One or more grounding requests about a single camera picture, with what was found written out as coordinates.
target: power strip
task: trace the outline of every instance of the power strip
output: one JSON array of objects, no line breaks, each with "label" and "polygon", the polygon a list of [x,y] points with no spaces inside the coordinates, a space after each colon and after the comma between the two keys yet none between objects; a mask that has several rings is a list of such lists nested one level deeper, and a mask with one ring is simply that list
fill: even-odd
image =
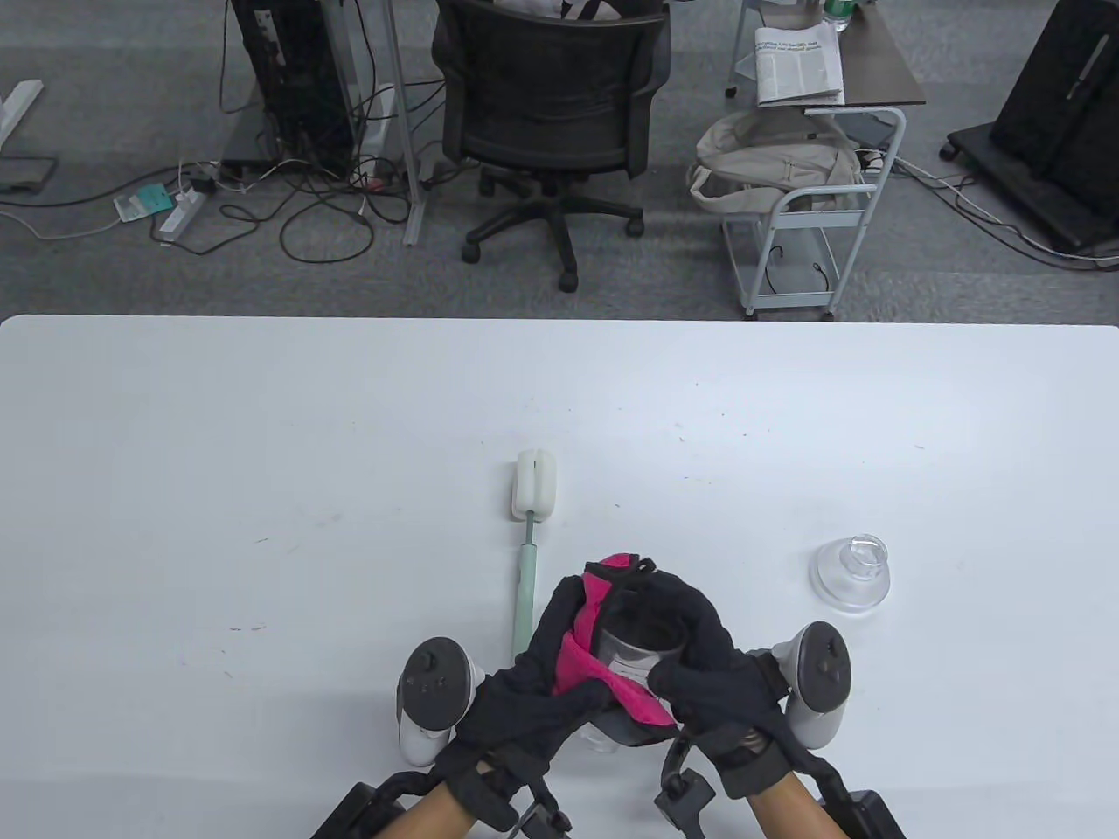
[{"label": "power strip", "polygon": [[190,187],[186,192],[177,195],[175,200],[177,206],[156,233],[164,245],[170,245],[182,235],[187,225],[198,215],[199,208],[206,202],[206,196]]}]

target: white cable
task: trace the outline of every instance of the white cable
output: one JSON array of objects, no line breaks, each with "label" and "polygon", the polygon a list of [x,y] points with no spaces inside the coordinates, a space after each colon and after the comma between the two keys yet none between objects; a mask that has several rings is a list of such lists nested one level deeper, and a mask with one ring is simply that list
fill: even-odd
[{"label": "white cable", "polygon": [[23,225],[23,227],[30,230],[31,235],[35,236],[35,238],[37,238],[39,242],[65,242],[66,239],[81,239],[85,238],[86,236],[96,236],[98,233],[107,233],[109,230],[113,229],[119,224],[121,224],[121,219],[117,218],[111,225],[98,227],[96,230],[85,230],[84,233],[67,233],[62,236],[44,236],[41,233],[36,230],[34,227],[31,227],[31,225],[29,225],[19,216],[13,216],[11,213],[0,211],[0,217],[10,218],[12,221],[18,221],[19,224]]},{"label": "white cable", "polygon": [[[904,166],[906,169],[912,169],[913,171],[918,172],[919,175],[923,176],[929,180],[934,180],[943,185],[944,188],[950,189],[957,196],[959,196],[960,199],[969,207],[986,216],[991,224],[996,224],[1002,227],[1008,226],[1003,219],[1000,219],[994,213],[984,207],[980,207],[978,204],[976,204],[966,195],[963,195],[963,191],[961,189],[959,189],[958,187],[953,187],[951,183],[949,183],[940,176],[933,175],[932,172],[922,169],[916,163],[911,163],[904,158],[897,158],[897,162]],[[1031,246],[1036,247],[1038,251],[1044,251],[1045,253],[1052,254],[1053,256],[1060,256],[1062,260],[1079,260],[1081,262],[1093,262],[1097,265],[1104,265],[1106,267],[1111,267],[1112,265],[1119,265],[1119,262],[1116,262],[1117,260],[1119,260],[1119,256],[1079,256],[1078,254],[1065,254],[1061,253],[1060,251],[1054,251],[1051,247],[1046,247],[1041,242],[1029,238],[1029,236],[1026,236],[1024,233],[1019,233],[1018,235],[1022,237],[1023,242],[1027,242]]]},{"label": "white cable", "polygon": [[[301,160],[300,158],[288,158],[286,160],[281,160],[279,163],[276,163],[274,167],[272,167],[271,169],[269,169],[266,172],[264,172],[264,175],[262,175],[260,178],[257,178],[256,180],[254,180],[252,183],[248,183],[248,185],[244,185],[243,183],[239,187],[231,187],[229,185],[223,183],[222,181],[217,180],[216,178],[214,179],[214,182],[218,186],[218,188],[225,189],[226,191],[229,191],[229,192],[239,192],[241,195],[245,195],[246,192],[248,192],[250,189],[252,189],[253,187],[255,187],[258,183],[263,183],[266,178],[270,178],[272,175],[274,175],[280,169],[280,167],[288,166],[288,163],[302,163],[303,166],[314,166],[314,163],[312,163],[309,160]],[[332,172],[327,172],[327,175],[331,176],[332,178],[337,177]]]}]

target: black mesh chair back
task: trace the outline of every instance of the black mesh chair back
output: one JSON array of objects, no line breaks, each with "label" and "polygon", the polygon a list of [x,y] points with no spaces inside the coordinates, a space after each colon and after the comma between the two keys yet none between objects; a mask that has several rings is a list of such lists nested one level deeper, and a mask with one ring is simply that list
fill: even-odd
[{"label": "black mesh chair back", "polygon": [[668,13],[629,2],[655,13],[560,20],[439,0],[432,55],[446,77],[444,153],[534,172],[643,171],[652,94],[667,78]]}]

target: water bottle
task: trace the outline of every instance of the water bottle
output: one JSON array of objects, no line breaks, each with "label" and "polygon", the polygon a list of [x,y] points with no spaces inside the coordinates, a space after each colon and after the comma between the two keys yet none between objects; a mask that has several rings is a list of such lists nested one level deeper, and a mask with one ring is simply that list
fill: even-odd
[{"label": "water bottle", "polygon": [[826,0],[824,3],[824,19],[841,32],[850,23],[850,16],[855,13],[856,0]]}]

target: beige backpack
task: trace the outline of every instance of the beige backpack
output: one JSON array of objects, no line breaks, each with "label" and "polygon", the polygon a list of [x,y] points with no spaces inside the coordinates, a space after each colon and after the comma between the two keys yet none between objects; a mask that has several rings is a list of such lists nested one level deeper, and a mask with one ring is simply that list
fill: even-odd
[{"label": "beige backpack", "polygon": [[[692,197],[708,213],[769,213],[801,187],[862,183],[855,144],[829,116],[768,107],[724,116],[696,144]],[[822,196],[793,210],[855,209],[857,198]]]}]

